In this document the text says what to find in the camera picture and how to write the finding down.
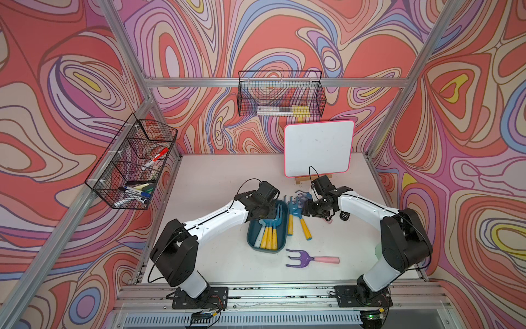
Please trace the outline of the teal rake yellow handle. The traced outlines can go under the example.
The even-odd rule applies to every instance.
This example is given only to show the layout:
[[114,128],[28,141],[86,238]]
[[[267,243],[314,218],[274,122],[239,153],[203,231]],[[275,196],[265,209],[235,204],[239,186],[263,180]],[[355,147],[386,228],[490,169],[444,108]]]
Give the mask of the teal rake yellow handle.
[[265,222],[267,224],[267,230],[264,233],[265,242],[262,242],[261,249],[271,249],[272,245],[272,227],[271,227],[271,220],[265,219]]
[[288,227],[287,227],[287,236],[291,237],[294,233],[294,222],[293,218],[296,215],[296,212],[298,211],[298,204],[297,200],[290,196],[288,204]]
[[278,230],[277,227],[282,223],[282,207],[280,204],[277,206],[276,210],[276,218],[273,220],[273,223],[271,224],[271,233],[269,235],[270,241],[267,244],[267,247],[270,250],[277,250],[278,249]]

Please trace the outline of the light blue rake white handle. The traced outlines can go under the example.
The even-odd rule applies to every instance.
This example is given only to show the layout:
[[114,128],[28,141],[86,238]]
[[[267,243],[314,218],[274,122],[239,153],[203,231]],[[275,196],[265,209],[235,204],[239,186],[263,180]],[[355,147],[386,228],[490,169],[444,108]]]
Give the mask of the light blue rake white handle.
[[262,242],[265,242],[264,233],[267,230],[267,224],[264,219],[261,219],[258,223],[261,225],[261,228],[253,245],[255,248],[261,248]]

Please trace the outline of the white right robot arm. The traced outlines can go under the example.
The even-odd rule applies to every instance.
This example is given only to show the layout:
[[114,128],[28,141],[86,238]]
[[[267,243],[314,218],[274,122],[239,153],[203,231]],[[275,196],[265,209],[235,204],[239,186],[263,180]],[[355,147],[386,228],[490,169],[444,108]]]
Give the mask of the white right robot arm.
[[311,187],[316,197],[305,203],[303,215],[328,220],[339,212],[342,218],[353,215],[379,230],[382,255],[356,281],[362,303],[385,293],[398,277],[432,255],[433,247],[416,211],[378,204],[348,186],[337,188],[326,175],[314,179]]

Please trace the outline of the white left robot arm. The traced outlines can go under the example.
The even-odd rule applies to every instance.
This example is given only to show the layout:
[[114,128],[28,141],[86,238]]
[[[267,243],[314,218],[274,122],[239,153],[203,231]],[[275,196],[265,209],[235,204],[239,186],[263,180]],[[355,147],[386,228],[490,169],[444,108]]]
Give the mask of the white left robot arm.
[[209,284],[196,270],[200,247],[227,230],[246,222],[271,219],[277,215],[279,190],[267,181],[258,188],[239,192],[224,207],[188,222],[167,223],[150,253],[153,267],[169,286],[177,287],[196,300]]

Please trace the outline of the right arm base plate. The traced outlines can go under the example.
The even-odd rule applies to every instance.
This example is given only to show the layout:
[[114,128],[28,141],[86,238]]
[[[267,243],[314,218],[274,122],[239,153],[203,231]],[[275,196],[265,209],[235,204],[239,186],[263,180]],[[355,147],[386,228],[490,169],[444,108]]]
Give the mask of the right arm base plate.
[[335,286],[330,292],[340,308],[390,308],[393,301],[388,288],[371,292],[362,285]]

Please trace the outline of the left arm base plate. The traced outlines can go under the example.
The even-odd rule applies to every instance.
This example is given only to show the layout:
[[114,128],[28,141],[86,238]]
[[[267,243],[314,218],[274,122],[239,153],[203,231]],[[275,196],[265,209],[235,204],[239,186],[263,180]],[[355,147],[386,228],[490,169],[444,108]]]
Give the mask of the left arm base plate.
[[196,298],[191,298],[186,292],[177,288],[166,296],[172,301],[172,309],[212,309],[222,311],[227,307],[229,289],[227,287],[207,287],[204,292]]

